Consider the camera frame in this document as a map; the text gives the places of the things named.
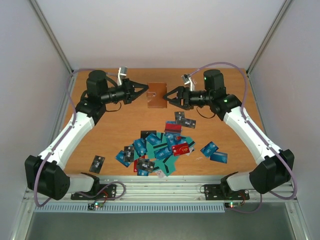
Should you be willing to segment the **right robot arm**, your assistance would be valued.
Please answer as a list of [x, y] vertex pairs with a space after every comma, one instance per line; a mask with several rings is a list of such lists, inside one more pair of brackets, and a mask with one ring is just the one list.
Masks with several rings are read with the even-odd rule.
[[242, 140], [256, 162], [251, 172], [231, 173], [220, 180], [224, 198], [234, 197], [238, 191], [253, 188], [260, 194], [292, 180], [295, 156], [291, 150], [282, 150], [253, 122], [244, 103], [228, 94], [224, 76], [218, 69], [204, 71], [204, 90], [195, 90], [191, 75], [182, 76], [190, 86], [178, 86], [163, 99], [183, 110], [208, 106], [211, 112], [228, 125]]

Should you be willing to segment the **teal striped card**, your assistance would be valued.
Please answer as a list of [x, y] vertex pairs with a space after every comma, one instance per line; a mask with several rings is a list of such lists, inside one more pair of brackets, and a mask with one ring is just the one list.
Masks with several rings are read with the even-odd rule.
[[172, 134], [169, 132], [150, 133], [146, 138], [146, 155], [150, 159], [156, 159], [156, 152], [167, 149], [172, 152], [172, 146], [188, 143], [188, 146], [194, 147], [195, 141], [189, 136]]

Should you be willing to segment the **brown leather card holder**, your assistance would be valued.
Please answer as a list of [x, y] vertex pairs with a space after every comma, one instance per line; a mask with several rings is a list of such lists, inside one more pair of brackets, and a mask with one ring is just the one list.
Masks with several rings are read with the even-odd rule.
[[167, 93], [167, 84], [165, 82], [149, 82], [146, 92], [148, 108], [167, 108], [167, 101], [164, 95]]

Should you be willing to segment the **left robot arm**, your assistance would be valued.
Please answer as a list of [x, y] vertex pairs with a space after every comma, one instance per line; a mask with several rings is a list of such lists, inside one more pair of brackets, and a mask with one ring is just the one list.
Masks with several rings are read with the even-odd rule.
[[33, 191], [36, 205], [38, 194], [49, 200], [61, 200], [68, 193], [78, 193], [96, 199], [103, 189], [100, 179], [89, 173], [65, 173], [67, 162], [85, 135], [107, 112], [107, 104], [122, 102], [127, 105], [148, 90], [148, 85], [126, 77], [127, 68], [118, 70], [114, 81], [103, 70], [92, 70], [86, 80], [86, 89], [78, 104], [72, 104], [73, 114], [64, 129], [39, 155], [30, 155], [24, 162], [27, 187]]

